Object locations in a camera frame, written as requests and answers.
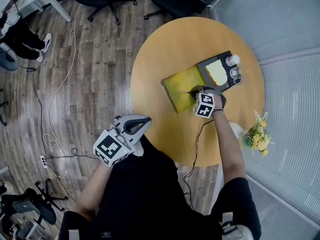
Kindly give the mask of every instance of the person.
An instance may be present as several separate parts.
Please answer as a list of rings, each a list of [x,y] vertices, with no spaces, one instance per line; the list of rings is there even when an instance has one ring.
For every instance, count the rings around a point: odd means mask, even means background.
[[[222,108],[219,95],[214,95],[214,102]],[[238,140],[223,110],[214,111],[212,117],[224,186],[210,215],[188,205],[174,161],[143,136],[143,156],[130,154],[113,167],[103,162],[97,166],[74,211],[64,213],[58,239],[260,239],[261,226]],[[227,221],[230,227],[223,230],[226,224],[221,223],[229,212],[233,214]],[[235,225],[242,227],[236,230],[240,237],[223,238]]]
[[[1,9],[0,43],[7,44],[17,56],[23,59],[42,62],[44,60],[44,53],[49,49],[52,35],[48,33],[44,40],[39,39],[20,17],[15,3],[16,0],[10,0]]]

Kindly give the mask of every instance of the black shirt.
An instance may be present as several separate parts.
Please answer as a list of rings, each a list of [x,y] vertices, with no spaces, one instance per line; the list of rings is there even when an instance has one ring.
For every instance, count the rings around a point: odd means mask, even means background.
[[[258,214],[246,179],[236,178],[221,190],[210,215],[193,211],[178,182],[175,163],[141,138],[144,155],[116,164],[93,223],[80,214],[64,214],[59,240],[79,230],[80,240],[221,239],[222,213],[233,212],[235,224],[261,235]]]

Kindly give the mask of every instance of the flower bouquet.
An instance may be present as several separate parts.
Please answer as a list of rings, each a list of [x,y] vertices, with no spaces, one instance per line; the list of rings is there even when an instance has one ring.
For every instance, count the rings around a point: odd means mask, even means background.
[[[247,130],[242,136],[242,144],[244,147],[252,148],[261,152],[263,156],[268,154],[268,145],[271,137],[270,132],[266,131],[268,113],[264,113],[261,117],[256,111],[255,125]]]

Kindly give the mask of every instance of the sneaker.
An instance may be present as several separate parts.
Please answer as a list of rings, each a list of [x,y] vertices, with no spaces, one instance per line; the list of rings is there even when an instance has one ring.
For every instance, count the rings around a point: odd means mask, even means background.
[[[52,39],[52,34],[50,34],[50,33],[46,34],[46,36],[43,40],[45,47],[41,50],[41,52],[46,53],[48,51],[50,43],[51,43],[51,39]]]
[[[42,62],[44,60],[44,53],[42,51],[38,51],[39,57],[36,59],[37,62]]]

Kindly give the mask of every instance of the person's arm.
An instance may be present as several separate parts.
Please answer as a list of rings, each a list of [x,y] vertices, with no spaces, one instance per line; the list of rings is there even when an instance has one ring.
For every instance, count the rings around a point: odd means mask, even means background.
[[[214,96],[214,102],[217,108],[222,107],[219,95]],[[225,113],[222,110],[215,111],[212,118],[218,135],[224,184],[235,178],[246,178],[240,145]]]
[[[75,212],[85,217],[90,222],[96,216],[102,201],[112,167],[100,162],[81,192],[76,203]]]

